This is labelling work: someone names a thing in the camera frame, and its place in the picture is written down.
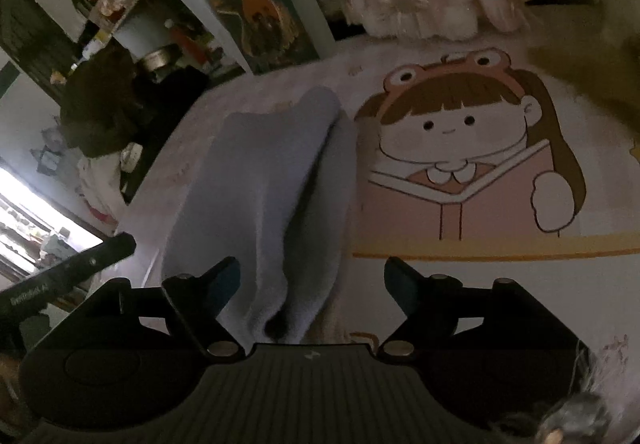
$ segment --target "metal screw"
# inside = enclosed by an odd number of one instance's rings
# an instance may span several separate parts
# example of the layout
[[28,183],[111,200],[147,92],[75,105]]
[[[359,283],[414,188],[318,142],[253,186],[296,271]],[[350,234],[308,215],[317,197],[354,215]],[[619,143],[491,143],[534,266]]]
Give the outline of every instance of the metal screw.
[[217,358],[230,358],[234,356],[238,350],[238,345],[233,341],[216,341],[207,348],[207,352]]
[[385,343],[385,346],[382,348],[385,351],[385,354],[393,356],[395,358],[405,358],[414,353],[414,346],[409,341],[389,341]]

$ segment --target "towel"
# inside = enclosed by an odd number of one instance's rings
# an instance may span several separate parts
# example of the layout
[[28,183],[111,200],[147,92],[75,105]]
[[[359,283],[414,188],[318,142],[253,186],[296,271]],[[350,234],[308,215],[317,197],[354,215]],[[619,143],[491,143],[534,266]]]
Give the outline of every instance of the towel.
[[191,185],[161,263],[200,276],[226,256],[238,292],[218,316],[251,351],[300,343],[337,282],[356,188],[356,128],[313,88],[273,114],[232,114]]

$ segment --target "bright light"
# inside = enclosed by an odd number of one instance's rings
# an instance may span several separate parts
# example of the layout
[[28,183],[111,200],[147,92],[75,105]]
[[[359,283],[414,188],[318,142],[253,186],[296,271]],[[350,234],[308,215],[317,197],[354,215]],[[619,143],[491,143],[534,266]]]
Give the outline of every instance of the bright light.
[[34,195],[27,186],[2,168],[0,168],[0,193],[11,202],[41,218],[53,229],[59,231],[61,228],[67,228],[71,232],[67,243],[77,251],[89,249],[102,242],[100,238],[93,236],[74,221],[57,212],[39,196]]

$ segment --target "book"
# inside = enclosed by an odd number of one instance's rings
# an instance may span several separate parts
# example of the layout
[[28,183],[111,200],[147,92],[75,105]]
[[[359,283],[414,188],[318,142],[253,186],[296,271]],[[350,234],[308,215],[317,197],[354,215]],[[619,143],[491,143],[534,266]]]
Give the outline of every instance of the book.
[[534,180],[553,171],[548,140],[526,148],[451,194],[372,172],[362,197],[358,240],[367,247],[402,240],[463,240],[543,234],[531,205]]
[[209,0],[254,73],[326,57],[335,41],[316,0]]

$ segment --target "pink open book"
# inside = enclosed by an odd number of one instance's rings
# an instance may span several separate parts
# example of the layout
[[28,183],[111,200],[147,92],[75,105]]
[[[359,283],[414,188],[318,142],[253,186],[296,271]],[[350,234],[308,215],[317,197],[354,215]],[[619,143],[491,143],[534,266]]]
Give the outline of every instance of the pink open book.
[[539,236],[533,181],[553,171],[548,140],[526,148],[458,194],[372,172],[363,196],[358,241],[414,246],[421,240]]

